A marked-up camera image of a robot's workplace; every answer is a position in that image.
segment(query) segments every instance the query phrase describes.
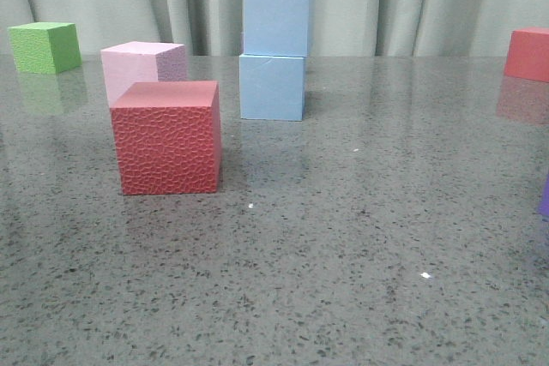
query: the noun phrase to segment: speckled gray surface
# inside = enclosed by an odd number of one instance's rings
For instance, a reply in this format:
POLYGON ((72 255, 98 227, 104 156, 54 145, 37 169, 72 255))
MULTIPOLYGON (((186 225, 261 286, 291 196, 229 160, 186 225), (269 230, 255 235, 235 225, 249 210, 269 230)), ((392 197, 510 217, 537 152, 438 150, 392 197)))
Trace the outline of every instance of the speckled gray surface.
POLYGON ((547 365, 549 130, 496 115, 503 66, 311 59, 287 123, 239 119, 237 57, 191 58, 220 191, 124 197, 97 58, 2 57, 0 364, 547 365))

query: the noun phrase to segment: green cube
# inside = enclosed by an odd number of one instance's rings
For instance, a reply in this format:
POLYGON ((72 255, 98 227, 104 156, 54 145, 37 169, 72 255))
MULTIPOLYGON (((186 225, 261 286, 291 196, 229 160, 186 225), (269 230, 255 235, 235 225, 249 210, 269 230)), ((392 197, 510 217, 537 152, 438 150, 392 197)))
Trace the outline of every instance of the green cube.
POLYGON ((8 32, 20 72, 59 73, 82 63, 74 23, 29 23, 8 32))

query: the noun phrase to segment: light blue cube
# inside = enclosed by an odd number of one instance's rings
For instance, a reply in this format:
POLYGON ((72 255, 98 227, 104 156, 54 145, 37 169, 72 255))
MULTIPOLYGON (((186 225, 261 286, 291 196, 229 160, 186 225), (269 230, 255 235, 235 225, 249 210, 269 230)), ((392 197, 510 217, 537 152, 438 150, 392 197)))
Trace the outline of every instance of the light blue cube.
POLYGON ((240 55, 240 116, 302 120, 305 58, 240 55))
POLYGON ((309 55, 314 0, 244 0, 244 54, 309 55))

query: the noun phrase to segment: textured red cube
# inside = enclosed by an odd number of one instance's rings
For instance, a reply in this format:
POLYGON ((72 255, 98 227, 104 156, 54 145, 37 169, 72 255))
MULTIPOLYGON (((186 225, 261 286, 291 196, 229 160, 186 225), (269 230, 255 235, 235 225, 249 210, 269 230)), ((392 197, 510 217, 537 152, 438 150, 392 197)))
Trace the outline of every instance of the textured red cube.
POLYGON ((125 195, 217 190, 217 81, 134 83, 112 105, 111 118, 125 195))
POLYGON ((511 34, 505 75, 549 81, 549 28, 526 27, 511 34))

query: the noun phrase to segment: table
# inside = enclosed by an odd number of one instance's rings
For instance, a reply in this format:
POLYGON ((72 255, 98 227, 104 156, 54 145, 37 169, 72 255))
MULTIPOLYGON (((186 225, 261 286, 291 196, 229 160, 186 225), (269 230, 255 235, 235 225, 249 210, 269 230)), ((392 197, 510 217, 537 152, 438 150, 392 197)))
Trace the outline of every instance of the table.
POLYGON ((276 122, 239 118, 237 57, 191 57, 220 190, 122 196, 98 57, 2 56, 0 363, 546 364, 549 130, 497 114, 532 85, 503 66, 311 58, 276 122))

